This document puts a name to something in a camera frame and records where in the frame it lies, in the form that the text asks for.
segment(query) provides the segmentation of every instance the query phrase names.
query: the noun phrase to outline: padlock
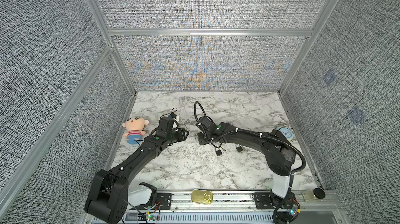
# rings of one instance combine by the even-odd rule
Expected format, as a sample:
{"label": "padlock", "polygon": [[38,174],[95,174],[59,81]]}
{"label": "padlock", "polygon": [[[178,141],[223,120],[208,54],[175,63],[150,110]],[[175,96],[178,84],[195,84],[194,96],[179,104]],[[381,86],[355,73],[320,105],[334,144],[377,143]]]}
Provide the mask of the padlock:
{"label": "padlock", "polygon": [[241,151],[243,151],[243,147],[240,145],[236,145],[236,150],[240,153]]}
{"label": "padlock", "polygon": [[223,152],[219,148],[216,148],[215,153],[217,154],[217,156],[220,156]]}

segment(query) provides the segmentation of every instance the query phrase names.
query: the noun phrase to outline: plush doll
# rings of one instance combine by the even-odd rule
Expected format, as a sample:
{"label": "plush doll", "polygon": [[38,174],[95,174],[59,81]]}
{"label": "plush doll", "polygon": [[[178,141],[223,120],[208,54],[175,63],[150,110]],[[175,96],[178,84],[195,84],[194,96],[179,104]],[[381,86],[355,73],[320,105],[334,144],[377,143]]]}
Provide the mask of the plush doll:
{"label": "plush doll", "polygon": [[137,144],[137,141],[143,140],[143,135],[146,131],[143,131],[144,125],[148,125],[149,121],[141,117],[130,118],[122,124],[127,129],[127,133],[124,133],[124,137],[127,137],[129,144]]}

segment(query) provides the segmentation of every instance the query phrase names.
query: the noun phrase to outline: glass jar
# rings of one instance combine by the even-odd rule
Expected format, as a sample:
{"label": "glass jar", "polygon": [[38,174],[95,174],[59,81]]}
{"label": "glass jar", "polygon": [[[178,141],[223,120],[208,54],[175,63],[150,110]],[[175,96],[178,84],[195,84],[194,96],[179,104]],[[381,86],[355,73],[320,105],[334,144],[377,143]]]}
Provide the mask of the glass jar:
{"label": "glass jar", "polygon": [[304,201],[321,200],[325,198],[325,192],[321,188],[314,188],[303,192]]}

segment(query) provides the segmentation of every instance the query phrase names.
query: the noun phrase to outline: black lid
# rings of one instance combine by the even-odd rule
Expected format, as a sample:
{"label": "black lid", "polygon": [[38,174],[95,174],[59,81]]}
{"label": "black lid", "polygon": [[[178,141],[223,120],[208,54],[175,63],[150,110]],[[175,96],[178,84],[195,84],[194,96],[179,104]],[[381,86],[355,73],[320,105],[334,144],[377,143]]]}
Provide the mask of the black lid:
{"label": "black lid", "polygon": [[315,197],[317,197],[318,199],[325,198],[325,192],[322,189],[314,188],[313,192],[314,192]]}

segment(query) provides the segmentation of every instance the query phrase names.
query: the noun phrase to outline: marble tabletop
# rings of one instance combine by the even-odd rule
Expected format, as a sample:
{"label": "marble tabletop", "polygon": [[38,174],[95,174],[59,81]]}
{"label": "marble tabletop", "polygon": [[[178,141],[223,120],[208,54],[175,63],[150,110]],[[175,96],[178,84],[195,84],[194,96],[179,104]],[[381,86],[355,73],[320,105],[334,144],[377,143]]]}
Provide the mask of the marble tabletop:
{"label": "marble tabletop", "polygon": [[[211,145],[198,144],[194,136],[200,132],[193,115],[195,101],[202,104],[215,123],[222,121],[261,132],[270,132],[278,127],[292,129],[275,92],[139,92],[130,116],[150,121],[144,129],[147,134],[158,126],[159,117],[174,107],[178,108],[176,114],[180,117],[180,126],[190,134],[186,141],[175,143],[150,161],[134,178],[130,188],[146,182],[158,189],[270,189],[273,186],[272,172],[262,153],[247,147],[239,153],[234,144],[226,143],[222,146],[226,151],[217,156]],[[301,150],[296,133],[291,142]],[[113,166],[125,160],[137,147],[122,137]],[[293,167],[300,164],[301,160],[296,156]],[[311,188],[316,188],[316,184],[306,166],[294,176],[293,189]]]}

